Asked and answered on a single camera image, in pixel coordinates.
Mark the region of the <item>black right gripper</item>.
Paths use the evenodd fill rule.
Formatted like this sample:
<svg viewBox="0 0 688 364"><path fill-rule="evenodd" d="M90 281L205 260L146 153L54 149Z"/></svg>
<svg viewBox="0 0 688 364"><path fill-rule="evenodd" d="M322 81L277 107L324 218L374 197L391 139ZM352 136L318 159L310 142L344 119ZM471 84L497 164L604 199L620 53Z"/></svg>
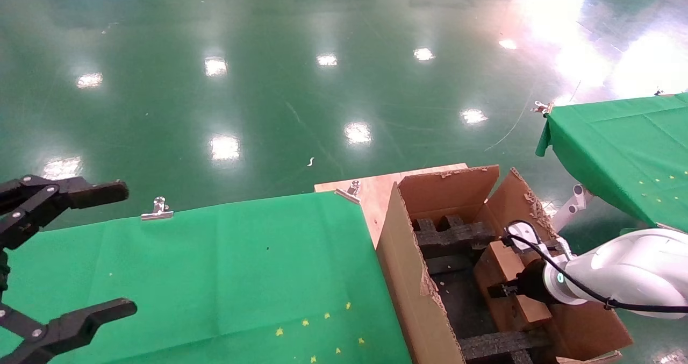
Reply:
<svg viewBox="0 0 688 364"><path fill-rule="evenodd" d="M517 283L516 281L507 281L491 285L487 288L488 295L491 298L525 295L541 303L549 303L549 292L543 280L546 266L548 264L543 259L535 259L518 274Z"/></svg>

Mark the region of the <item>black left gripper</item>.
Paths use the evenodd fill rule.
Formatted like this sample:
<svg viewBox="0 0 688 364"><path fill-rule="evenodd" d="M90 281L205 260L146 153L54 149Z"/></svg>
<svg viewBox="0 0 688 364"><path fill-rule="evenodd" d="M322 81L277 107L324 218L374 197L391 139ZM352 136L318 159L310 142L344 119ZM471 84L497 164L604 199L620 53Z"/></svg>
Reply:
<svg viewBox="0 0 688 364"><path fill-rule="evenodd" d="M68 209L92 208L122 202L130 196L125 182L92 184L83 177L47 180L36 175L14 179L1 185L1 246L14 251ZM0 296L8 289L11 268L8 255L0 252ZM47 324L2 304L1 326L22 338L22 342L2 357L2 363L48 363L55 356L91 344L105 323L134 315L137 305L118 298L89 306Z"/></svg>

